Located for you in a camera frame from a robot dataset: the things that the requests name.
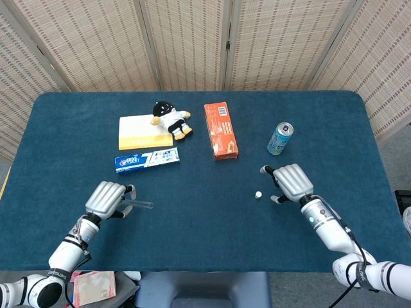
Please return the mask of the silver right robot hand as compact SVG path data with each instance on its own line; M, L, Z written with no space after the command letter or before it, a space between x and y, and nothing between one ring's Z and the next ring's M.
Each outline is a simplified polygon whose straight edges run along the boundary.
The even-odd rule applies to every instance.
M278 169L264 165L259 172L269 174L275 186L283 192L281 196L272 195L270 197L274 203L292 201L304 206L314 199L313 184L298 164L290 164Z

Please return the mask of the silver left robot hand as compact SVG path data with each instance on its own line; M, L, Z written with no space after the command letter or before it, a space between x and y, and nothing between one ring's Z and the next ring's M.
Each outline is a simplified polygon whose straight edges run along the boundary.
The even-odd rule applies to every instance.
M133 206L128 204L122 211L118 210L120 205L126 204L125 195L130 193L130 201L137 198L134 185L121 185L114 182L102 181L85 204L87 214L98 216L101 220L109 218L125 218Z

